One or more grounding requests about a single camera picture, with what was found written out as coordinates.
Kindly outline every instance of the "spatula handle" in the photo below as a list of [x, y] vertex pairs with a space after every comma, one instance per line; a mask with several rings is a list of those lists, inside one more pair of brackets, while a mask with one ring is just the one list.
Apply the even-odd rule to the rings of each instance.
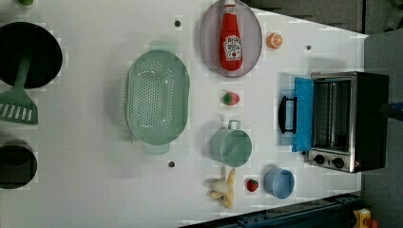
[[15, 78], [14, 88], [24, 89], [24, 84], [26, 82], [30, 61], [32, 58], [32, 47], [27, 47], [27, 50], [21, 55], [20, 65], [18, 67], [17, 77]]

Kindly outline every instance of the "spatula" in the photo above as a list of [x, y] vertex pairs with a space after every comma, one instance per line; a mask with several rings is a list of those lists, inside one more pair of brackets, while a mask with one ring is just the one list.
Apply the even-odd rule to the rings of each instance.
[[20, 124], [38, 124], [38, 108], [24, 90], [32, 47], [22, 54], [14, 86], [0, 94], [0, 120]]

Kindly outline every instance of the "blue bowl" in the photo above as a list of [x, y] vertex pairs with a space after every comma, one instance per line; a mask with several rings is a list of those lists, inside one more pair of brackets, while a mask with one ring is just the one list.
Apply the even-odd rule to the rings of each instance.
[[269, 194], [279, 198], [288, 198], [294, 189], [294, 176], [285, 169], [272, 168], [264, 177], [264, 188]]

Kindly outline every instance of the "toaster oven handle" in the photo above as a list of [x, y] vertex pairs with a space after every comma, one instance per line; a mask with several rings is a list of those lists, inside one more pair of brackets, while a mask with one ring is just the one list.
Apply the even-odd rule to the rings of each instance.
[[[293, 128], [292, 129], [285, 128], [285, 120], [287, 117], [286, 104], [289, 101], [294, 102], [294, 115], [293, 115]], [[287, 98], [286, 96], [282, 97], [281, 103], [279, 104], [279, 108], [278, 108], [278, 125], [279, 125], [279, 130], [281, 131], [282, 134], [284, 134], [285, 132], [293, 132], [293, 134], [296, 134], [296, 132], [297, 132], [297, 97], [294, 97], [294, 98]]]

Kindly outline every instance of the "table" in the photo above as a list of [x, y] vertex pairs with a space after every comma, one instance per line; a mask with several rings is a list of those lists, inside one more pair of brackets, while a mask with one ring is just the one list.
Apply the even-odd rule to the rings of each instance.
[[[65, 58], [51, 84], [29, 91], [39, 124], [0, 123], [0, 143], [26, 140], [38, 159], [32, 183], [0, 191], [2, 227], [177, 227], [360, 190], [360, 174], [310, 166], [280, 144], [276, 116], [279, 94], [293, 88], [295, 76], [363, 70], [365, 35], [254, 9], [263, 39], [276, 31], [284, 45], [263, 46], [250, 73], [227, 79], [206, 67], [198, 46], [203, 13], [214, 2], [35, 0], [30, 9], [0, 3], [2, 25], [38, 23], [58, 38]], [[161, 156], [143, 152], [124, 114], [127, 72], [154, 39], [176, 44], [191, 84], [186, 129]], [[0, 85], [1, 92], [8, 88]], [[237, 91], [240, 105], [223, 106], [224, 90]], [[210, 153], [211, 136], [229, 120], [240, 120], [254, 144], [249, 162], [237, 168], [231, 211], [207, 195], [209, 182], [230, 171]], [[288, 199], [261, 186], [274, 165], [295, 175]], [[260, 183], [256, 193], [245, 189], [249, 178]]]

